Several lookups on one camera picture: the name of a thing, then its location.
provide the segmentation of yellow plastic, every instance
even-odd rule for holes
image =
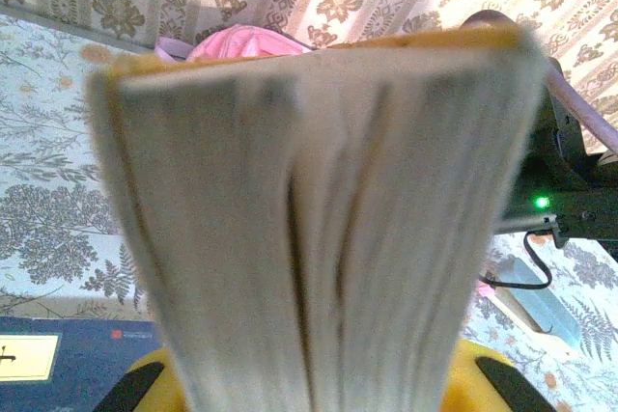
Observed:
[[[509,366],[513,365],[506,357],[488,347],[459,340],[451,361],[440,412],[511,412],[511,408],[474,363],[479,356],[492,357]],[[160,362],[165,369],[142,398],[135,412],[186,411],[181,384],[170,367],[165,348],[144,356],[129,371],[151,362]]]
[[[513,366],[511,361],[493,349],[459,340],[440,412],[511,412],[502,396],[476,366],[474,360],[480,356],[492,357]]]

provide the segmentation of yellow object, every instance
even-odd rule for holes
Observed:
[[[59,338],[58,335],[0,336],[0,383],[47,381]]]
[[[131,366],[134,371],[151,362],[160,362],[165,366],[148,393],[139,401],[133,412],[184,412],[183,388],[170,365],[167,349],[162,347],[147,354]]]
[[[440,412],[511,412],[500,394],[493,388],[474,362],[477,357],[491,357],[504,364],[513,364],[500,353],[467,340],[459,340],[442,400]],[[135,412],[184,412],[183,391],[170,366],[165,348],[153,351],[131,366],[134,371],[151,362],[165,366],[148,393],[140,400]]]
[[[451,29],[443,31],[422,31],[402,36],[388,36],[354,43],[338,43],[330,49],[350,48],[516,48],[521,44],[524,34],[521,28],[510,24],[500,24],[493,28]],[[182,71],[220,67],[238,62],[264,60],[270,57],[239,57],[223,59],[202,59],[195,62],[163,62],[155,54],[121,55],[107,69],[112,82],[131,76],[148,75],[163,72]]]
[[[481,356],[513,366],[511,361],[493,349],[468,340],[459,340],[451,361],[440,412],[511,412],[511,408],[474,362]]]

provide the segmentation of blue book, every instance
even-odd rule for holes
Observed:
[[[160,346],[151,322],[0,317],[0,410],[91,412],[137,359]],[[15,376],[17,363],[38,366],[41,358],[33,376]]]

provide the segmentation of book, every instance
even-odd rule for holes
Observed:
[[[0,317],[0,410],[91,411],[159,347],[151,322]]]
[[[504,27],[93,76],[191,410],[436,410],[543,73]]]

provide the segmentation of fern pattern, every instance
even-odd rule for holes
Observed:
[[[89,144],[86,45],[111,55],[0,14],[0,315],[136,319],[152,310]],[[618,410],[618,265],[584,240],[534,246],[583,329],[582,356],[556,362],[478,295],[461,336],[511,358],[557,410]],[[527,259],[521,236],[495,237],[488,261],[511,257]],[[588,406],[597,402],[604,407]]]
[[[614,342],[618,343],[618,328],[609,319],[606,311],[601,311],[593,303],[586,304],[576,297],[573,299],[578,307],[564,298],[562,303],[581,326],[583,335],[581,350],[590,357],[596,355],[600,361],[604,356],[611,361],[612,345]]]
[[[564,256],[574,260],[573,270],[584,285],[590,288],[596,285],[610,289],[618,288],[618,274],[614,268],[605,262],[600,262],[594,254],[569,243],[564,248]]]
[[[106,297],[116,294],[118,302],[125,304],[131,287],[133,287],[132,303],[135,311],[139,312],[139,302],[144,294],[135,279],[135,264],[133,257],[125,244],[120,245],[120,266],[110,260],[105,261],[105,270],[95,269],[95,275],[84,282],[82,288],[89,291],[102,290]]]

